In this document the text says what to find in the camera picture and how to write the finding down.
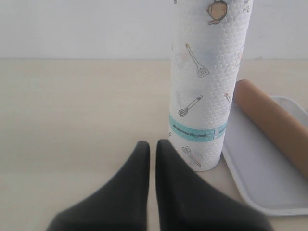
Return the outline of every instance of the white tray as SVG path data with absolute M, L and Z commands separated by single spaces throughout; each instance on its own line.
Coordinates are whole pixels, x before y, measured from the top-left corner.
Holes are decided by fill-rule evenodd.
M 308 114 L 294 101 L 272 97 L 308 128 Z M 235 105 L 222 153 L 243 199 L 270 216 L 308 215 L 306 180 Z

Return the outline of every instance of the teapot illustration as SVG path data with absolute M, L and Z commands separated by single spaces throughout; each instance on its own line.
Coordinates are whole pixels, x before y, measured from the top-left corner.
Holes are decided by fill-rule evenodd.
M 228 11 L 228 5 L 223 0 L 214 0 L 214 3 L 207 8 L 208 14 L 213 18 L 209 24 L 218 24 L 225 18 Z

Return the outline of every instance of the kitchen roll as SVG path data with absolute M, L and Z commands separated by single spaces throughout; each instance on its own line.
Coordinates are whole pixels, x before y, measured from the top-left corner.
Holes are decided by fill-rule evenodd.
M 220 159 L 253 0 L 174 0 L 169 140 L 195 171 Z

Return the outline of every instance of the light wood surface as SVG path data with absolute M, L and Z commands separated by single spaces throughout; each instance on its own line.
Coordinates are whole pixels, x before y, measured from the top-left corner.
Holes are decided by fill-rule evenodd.
M 308 109 L 308 61 L 242 61 L 239 79 Z M 158 231 L 155 146 L 167 138 L 170 61 L 0 60 L 0 230 L 43 231 L 150 143 L 149 230 Z M 243 203 L 222 158 L 199 173 Z M 308 216 L 270 218 L 306 231 Z

